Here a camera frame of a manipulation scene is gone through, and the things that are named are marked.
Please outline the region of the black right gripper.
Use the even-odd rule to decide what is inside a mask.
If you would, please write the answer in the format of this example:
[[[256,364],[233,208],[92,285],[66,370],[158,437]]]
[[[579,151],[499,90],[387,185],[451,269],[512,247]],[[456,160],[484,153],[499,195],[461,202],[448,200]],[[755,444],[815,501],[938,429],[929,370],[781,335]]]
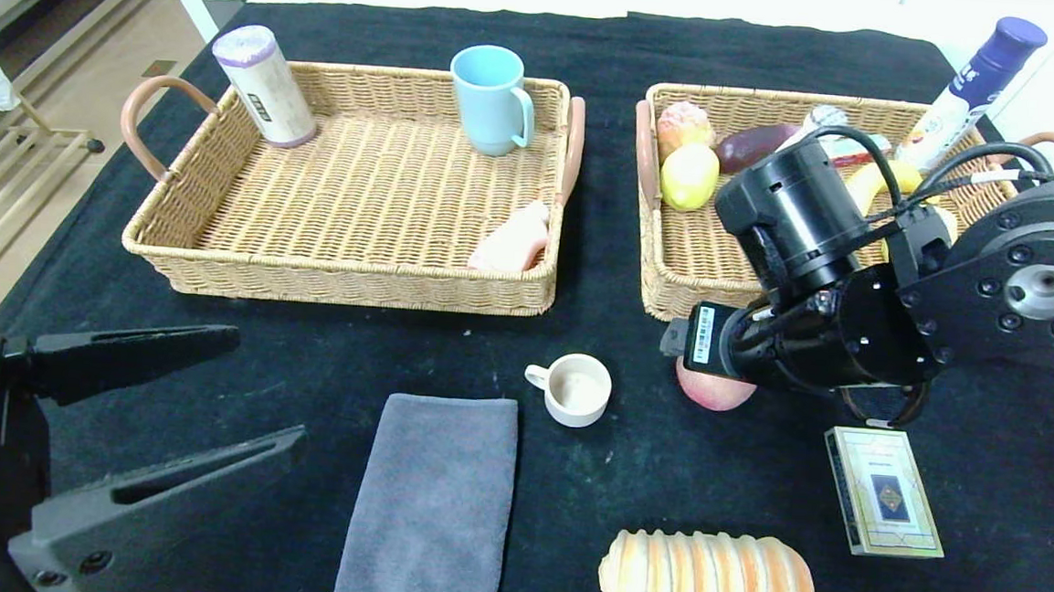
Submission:
[[[748,322],[749,309],[704,301],[695,305],[690,319],[668,322],[659,350],[666,356],[683,356],[683,367],[697,373],[745,380],[733,362],[734,342]]]

